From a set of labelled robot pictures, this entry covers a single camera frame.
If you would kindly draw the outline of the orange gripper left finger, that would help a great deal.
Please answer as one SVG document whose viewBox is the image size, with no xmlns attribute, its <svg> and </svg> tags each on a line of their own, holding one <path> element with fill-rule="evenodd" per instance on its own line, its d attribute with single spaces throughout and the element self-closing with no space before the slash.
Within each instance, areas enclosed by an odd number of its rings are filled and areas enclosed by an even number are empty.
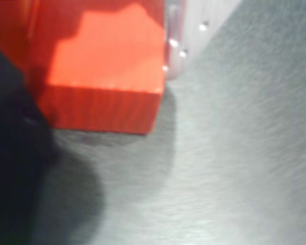
<svg viewBox="0 0 306 245">
<path fill-rule="evenodd" d="M 0 1 L 0 50 L 26 55 L 34 33 L 38 1 Z"/>
</svg>

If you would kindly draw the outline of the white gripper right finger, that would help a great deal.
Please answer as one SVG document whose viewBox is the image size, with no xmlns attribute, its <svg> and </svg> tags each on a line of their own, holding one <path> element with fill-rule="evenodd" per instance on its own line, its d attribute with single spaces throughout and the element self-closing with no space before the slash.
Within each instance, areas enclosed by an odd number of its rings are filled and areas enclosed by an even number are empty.
<svg viewBox="0 0 306 245">
<path fill-rule="evenodd" d="M 183 73 L 240 4 L 240 0 L 167 1 L 165 79 L 172 80 Z"/>
</svg>

